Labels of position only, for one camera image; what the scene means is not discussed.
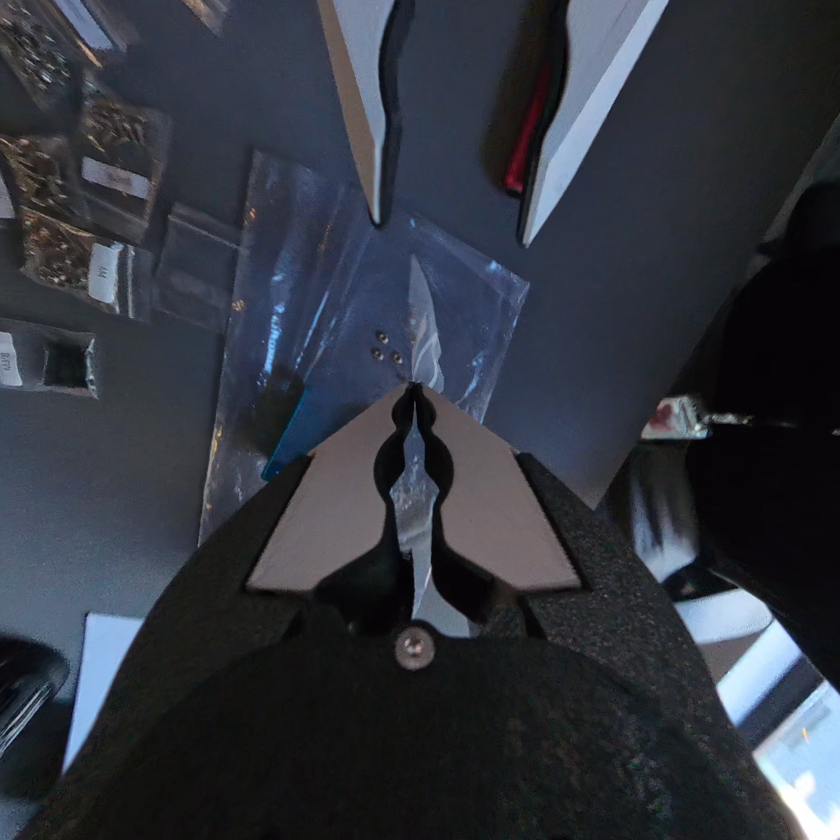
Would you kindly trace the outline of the long blue metal bracket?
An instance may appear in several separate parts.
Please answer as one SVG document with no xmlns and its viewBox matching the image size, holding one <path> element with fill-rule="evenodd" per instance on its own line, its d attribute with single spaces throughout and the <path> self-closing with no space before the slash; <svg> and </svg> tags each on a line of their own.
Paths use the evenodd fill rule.
<svg viewBox="0 0 840 840">
<path fill-rule="evenodd" d="M 308 390 L 295 381 L 284 392 L 272 395 L 266 430 L 266 464 L 261 479 L 268 482 L 304 451 L 308 419 Z"/>
</svg>

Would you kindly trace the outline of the large clear plastic bag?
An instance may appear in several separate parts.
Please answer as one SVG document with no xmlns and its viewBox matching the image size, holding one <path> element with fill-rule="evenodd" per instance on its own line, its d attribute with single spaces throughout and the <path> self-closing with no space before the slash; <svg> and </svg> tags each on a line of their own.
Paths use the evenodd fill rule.
<svg viewBox="0 0 840 840">
<path fill-rule="evenodd" d="M 426 219 L 366 201 L 299 164 L 256 152 L 248 180 L 198 540 L 265 483 L 272 395 L 308 390 L 305 455 L 409 381 L 410 261 L 429 283 L 444 391 L 482 423 L 529 291 L 524 279 Z M 388 344 L 375 338 L 384 331 Z M 382 361 L 371 357 L 380 348 Z M 397 351 L 403 364 L 390 354 Z"/>
</svg>

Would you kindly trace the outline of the grey desk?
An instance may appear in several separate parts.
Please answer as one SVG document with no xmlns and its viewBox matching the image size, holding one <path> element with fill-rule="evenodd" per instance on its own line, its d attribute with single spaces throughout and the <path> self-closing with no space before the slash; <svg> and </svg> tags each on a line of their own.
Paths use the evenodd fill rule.
<svg viewBox="0 0 840 840">
<path fill-rule="evenodd" d="M 241 221 L 253 149 L 357 184 L 315 2 L 113 2 L 140 42 L 111 85 L 168 113 L 162 190 Z M 528 248 L 498 191 L 526 2 L 417 2 L 395 205 L 529 285 L 486 421 L 588 503 L 677 378 L 838 114 L 838 2 L 668 2 Z M 85 616 L 142 616 L 190 554 L 223 344 L 115 318 L 17 271 L 2 315 L 95 334 L 100 397 L 2 390 L 2 634 L 76 669 Z"/>
</svg>

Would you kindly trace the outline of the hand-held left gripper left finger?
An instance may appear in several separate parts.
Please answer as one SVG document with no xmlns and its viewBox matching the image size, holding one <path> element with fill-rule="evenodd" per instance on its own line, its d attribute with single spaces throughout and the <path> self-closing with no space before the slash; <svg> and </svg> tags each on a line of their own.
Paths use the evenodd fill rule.
<svg viewBox="0 0 840 840">
<path fill-rule="evenodd" d="M 397 387 L 311 452 L 249 591 L 329 606 L 359 634 L 411 618 L 413 561 L 400 548 L 392 489 L 406 467 L 414 397 L 413 385 Z"/>
</svg>

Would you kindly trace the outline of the instruction booklet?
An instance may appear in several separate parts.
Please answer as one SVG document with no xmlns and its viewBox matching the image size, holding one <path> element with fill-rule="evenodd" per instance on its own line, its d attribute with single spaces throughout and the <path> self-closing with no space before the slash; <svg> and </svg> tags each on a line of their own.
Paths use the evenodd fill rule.
<svg viewBox="0 0 840 840">
<path fill-rule="evenodd" d="M 112 683 L 144 623 L 141 617 L 86 615 L 77 690 L 61 773 L 78 756 L 103 708 Z"/>
</svg>

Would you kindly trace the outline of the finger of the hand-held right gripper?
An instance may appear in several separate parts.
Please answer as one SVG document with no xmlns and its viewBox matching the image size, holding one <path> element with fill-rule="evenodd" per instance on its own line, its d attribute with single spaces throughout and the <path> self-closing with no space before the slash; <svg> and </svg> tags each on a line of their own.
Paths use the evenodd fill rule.
<svg viewBox="0 0 840 840">
<path fill-rule="evenodd" d="M 524 162 L 517 237 L 528 248 L 572 183 L 667 1 L 561 2 Z"/>
<path fill-rule="evenodd" d="M 414 1 L 318 1 L 344 126 L 371 222 L 392 215 L 403 136 L 400 58 Z"/>
</svg>

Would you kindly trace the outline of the pile of small hardware bags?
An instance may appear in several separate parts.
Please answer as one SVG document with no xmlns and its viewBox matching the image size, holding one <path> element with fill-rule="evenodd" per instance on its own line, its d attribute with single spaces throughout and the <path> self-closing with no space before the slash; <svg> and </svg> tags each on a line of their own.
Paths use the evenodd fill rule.
<svg viewBox="0 0 840 840">
<path fill-rule="evenodd" d="M 223 333 L 240 233 L 175 204 L 141 247 L 173 126 L 98 78 L 131 37 L 100 2 L 2 2 L 2 61 L 64 131 L 2 132 L 2 228 L 34 283 L 130 321 L 153 310 Z"/>
</svg>

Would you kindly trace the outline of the black bit holder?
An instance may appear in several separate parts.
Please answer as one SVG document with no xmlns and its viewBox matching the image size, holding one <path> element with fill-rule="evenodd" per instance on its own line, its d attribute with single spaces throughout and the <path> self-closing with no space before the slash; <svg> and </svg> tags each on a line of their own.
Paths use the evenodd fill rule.
<svg viewBox="0 0 840 840">
<path fill-rule="evenodd" d="M 1 755 L 67 681 L 69 666 L 52 647 L 1 637 Z"/>
</svg>

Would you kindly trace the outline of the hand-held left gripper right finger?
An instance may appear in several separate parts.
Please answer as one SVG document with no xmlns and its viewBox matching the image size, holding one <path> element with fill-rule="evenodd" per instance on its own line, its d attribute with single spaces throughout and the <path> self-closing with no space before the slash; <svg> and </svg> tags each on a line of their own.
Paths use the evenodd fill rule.
<svg viewBox="0 0 840 840">
<path fill-rule="evenodd" d="M 583 589 L 583 578 L 517 453 L 472 416 L 418 387 L 424 467 L 437 488 L 430 571 L 472 623 L 526 596 Z"/>
</svg>

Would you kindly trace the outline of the red screwdriver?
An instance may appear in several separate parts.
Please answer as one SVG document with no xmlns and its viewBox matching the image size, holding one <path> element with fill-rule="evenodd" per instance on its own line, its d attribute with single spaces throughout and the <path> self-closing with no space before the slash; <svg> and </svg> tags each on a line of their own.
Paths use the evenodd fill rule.
<svg viewBox="0 0 840 840">
<path fill-rule="evenodd" d="M 503 173 L 502 185 L 508 195 L 521 197 L 524 193 L 532 139 L 540 125 L 549 97 L 551 76 L 552 60 L 546 59 L 532 89 L 528 108 L 522 118 L 516 142 L 513 144 Z"/>
</svg>

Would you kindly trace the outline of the small clear nut bag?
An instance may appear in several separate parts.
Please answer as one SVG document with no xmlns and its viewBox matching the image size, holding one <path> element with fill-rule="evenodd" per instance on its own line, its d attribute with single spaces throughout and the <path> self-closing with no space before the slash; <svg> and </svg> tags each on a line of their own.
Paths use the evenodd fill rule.
<svg viewBox="0 0 840 840">
<path fill-rule="evenodd" d="M 445 376 L 442 347 L 432 292 L 416 257 L 410 261 L 408 320 L 409 381 L 441 394 Z M 412 562 L 414 581 L 413 617 L 445 627 L 447 607 L 431 577 L 432 513 L 437 488 L 425 470 L 424 441 L 416 423 L 405 441 L 405 468 L 392 489 L 400 549 Z"/>
</svg>

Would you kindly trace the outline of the silver red tag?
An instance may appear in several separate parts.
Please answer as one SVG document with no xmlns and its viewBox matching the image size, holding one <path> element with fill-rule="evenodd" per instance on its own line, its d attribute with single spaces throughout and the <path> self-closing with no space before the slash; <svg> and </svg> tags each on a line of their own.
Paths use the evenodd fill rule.
<svg viewBox="0 0 840 840">
<path fill-rule="evenodd" d="M 640 440 L 662 443 L 705 439 L 710 434 L 710 416 L 697 395 L 666 396 L 647 420 Z"/>
</svg>

